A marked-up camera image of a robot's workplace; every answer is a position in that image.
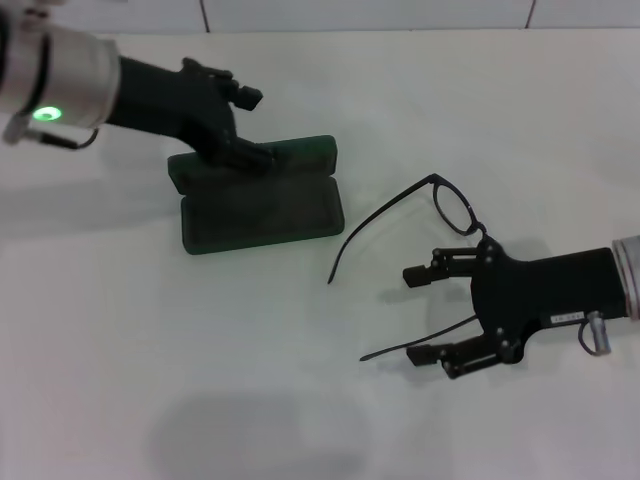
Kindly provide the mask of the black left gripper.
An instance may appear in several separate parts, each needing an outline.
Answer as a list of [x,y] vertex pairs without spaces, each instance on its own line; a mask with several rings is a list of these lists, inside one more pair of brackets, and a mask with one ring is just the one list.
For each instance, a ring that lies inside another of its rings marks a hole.
[[119,58],[120,83],[109,125],[175,138],[204,161],[248,173],[266,173],[271,151],[236,137],[229,105],[254,110],[260,90],[241,85],[229,70],[185,58],[170,71],[129,57]]

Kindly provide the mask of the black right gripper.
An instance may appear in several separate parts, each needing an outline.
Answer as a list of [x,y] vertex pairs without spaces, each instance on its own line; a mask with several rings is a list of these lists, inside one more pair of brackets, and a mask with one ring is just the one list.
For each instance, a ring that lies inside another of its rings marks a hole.
[[402,276],[409,288],[471,279],[473,308],[484,335],[406,349],[414,366],[440,363],[449,379],[520,362],[527,340],[540,330],[577,324],[591,312],[605,320],[627,315],[609,248],[523,261],[487,238],[474,248],[434,249],[429,264],[406,268]]

